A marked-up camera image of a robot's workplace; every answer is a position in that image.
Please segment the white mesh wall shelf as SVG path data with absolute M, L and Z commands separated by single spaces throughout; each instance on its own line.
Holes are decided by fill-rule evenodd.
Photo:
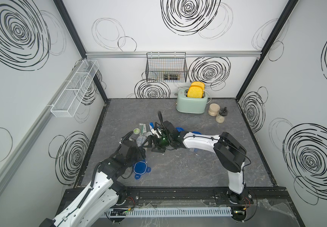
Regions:
M 62 93 L 53 104 L 51 113 L 58 118 L 73 117 L 80 105 L 91 105 L 97 95 L 94 78 L 98 72 L 97 60 L 82 60 L 77 63 Z

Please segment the black-cap glass bottle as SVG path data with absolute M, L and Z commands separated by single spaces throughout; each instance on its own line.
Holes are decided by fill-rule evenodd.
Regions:
M 215 118 L 216 122 L 220 124 L 223 123 L 227 115 L 228 115 L 227 107 L 221 108 Z

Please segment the back yellow toast slice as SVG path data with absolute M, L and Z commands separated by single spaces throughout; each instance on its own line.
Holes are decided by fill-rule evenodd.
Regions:
M 205 90 L 205 84 L 200 82 L 200 81 L 195 81 L 191 84 L 191 87 L 192 86 L 196 86 L 196 87 L 200 87 L 202 90 Z

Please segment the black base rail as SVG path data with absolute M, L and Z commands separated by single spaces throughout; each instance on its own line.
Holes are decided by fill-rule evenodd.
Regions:
M 228 187 L 128 187 L 119 205 L 142 205 L 150 201 L 213 201 L 216 205 L 231 204 Z M 248 187 L 241 204 L 253 204 L 255 199 L 289 198 L 285 187 Z

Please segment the beige round jar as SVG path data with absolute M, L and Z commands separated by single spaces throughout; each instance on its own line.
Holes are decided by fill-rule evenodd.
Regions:
M 217 116 L 219 111 L 220 111 L 220 105 L 218 105 L 216 103 L 212 103 L 209 105 L 208 114 L 210 116 Z

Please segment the mint green toaster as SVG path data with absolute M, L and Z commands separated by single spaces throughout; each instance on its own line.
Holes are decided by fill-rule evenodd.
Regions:
M 187 97 L 188 87 L 179 88 L 177 92 L 176 110 L 181 113 L 202 114 L 212 100 L 210 94 L 204 91 L 202 98 Z

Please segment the blue-lid clear container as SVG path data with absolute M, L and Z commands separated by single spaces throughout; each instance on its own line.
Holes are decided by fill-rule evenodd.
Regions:
M 193 134 L 198 134 L 198 135 L 202 135 L 202 133 L 198 132 L 198 131 L 193 131 Z
M 136 139 L 137 146 L 138 147 L 144 146 L 146 143 L 146 140 L 147 140 L 147 136 L 145 134 L 138 136 L 138 138 Z
M 178 132 L 182 132 L 182 131 L 184 131 L 184 129 L 181 128 L 181 127 L 176 127 L 176 130 L 177 130 Z

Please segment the yellow toast slice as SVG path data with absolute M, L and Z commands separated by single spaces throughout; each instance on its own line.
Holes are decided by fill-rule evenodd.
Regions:
M 190 86 L 187 92 L 187 97 L 189 98 L 202 98 L 204 90 L 200 86 Z
M 195 81 L 191 84 L 191 87 L 192 86 L 196 86 L 196 87 L 200 87 L 202 90 L 205 90 L 205 84 L 200 82 L 200 81 Z

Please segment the front yellow toast slice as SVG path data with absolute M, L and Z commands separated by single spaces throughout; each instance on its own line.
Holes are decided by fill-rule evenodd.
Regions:
M 187 97 L 189 98 L 202 98 L 204 90 L 200 86 L 190 86 L 187 92 Z

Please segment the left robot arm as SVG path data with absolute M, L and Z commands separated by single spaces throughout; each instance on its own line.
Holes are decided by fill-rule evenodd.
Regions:
M 123 204 L 127 187 L 118 182 L 128 168 L 146 158 L 146 151 L 130 136 L 122 137 L 117 150 L 94 168 L 90 183 L 53 219 L 46 218 L 41 227 L 90 227 L 112 206 Z

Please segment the green toothbrush packet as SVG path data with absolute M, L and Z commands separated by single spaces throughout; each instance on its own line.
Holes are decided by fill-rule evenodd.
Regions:
M 139 124 L 140 134 L 143 135 L 147 132 L 146 124 Z

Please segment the green round toiletry tin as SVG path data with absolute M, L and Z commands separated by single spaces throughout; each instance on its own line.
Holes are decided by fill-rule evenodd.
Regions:
M 140 129 L 139 129 L 139 128 L 135 128 L 135 129 L 133 130 L 133 132 L 134 132 L 134 134 L 139 134 L 139 133 L 140 133 Z

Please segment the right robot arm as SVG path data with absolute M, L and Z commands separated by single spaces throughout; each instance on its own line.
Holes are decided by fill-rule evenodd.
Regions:
M 239 204 L 244 198 L 245 162 L 249 161 L 246 149 L 228 132 L 220 135 L 203 135 L 190 131 L 179 131 L 169 121 L 164 121 L 158 111 L 159 123 L 150 123 L 151 134 L 139 137 L 138 145 L 151 148 L 152 152 L 164 153 L 179 148 L 201 149 L 216 154 L 222 166 L 227 170 L 229 189 L 227 197 L 232 204 Z

